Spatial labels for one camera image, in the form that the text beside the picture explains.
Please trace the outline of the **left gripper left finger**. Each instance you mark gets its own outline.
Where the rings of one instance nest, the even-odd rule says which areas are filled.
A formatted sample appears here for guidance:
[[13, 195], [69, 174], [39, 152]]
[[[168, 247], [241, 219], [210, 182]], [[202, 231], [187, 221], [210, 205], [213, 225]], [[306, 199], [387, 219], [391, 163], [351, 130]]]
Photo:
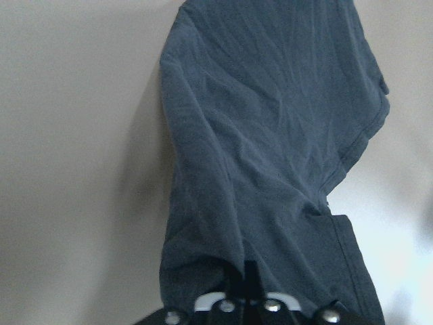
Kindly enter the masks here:
[[228, 262], [223, 264], [224, 292], [228, 299], [242, 301], [245, 299], [244, 279], [238, 269]]

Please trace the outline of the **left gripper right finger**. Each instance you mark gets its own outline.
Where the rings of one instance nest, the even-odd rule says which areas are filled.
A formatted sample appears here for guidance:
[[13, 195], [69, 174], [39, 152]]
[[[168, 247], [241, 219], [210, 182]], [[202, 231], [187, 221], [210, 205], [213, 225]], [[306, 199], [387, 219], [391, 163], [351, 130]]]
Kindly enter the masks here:
[[249, 301], [262, 301], [266, 297], [258, 263], [255, 261], [245, 261], [245, 294]]

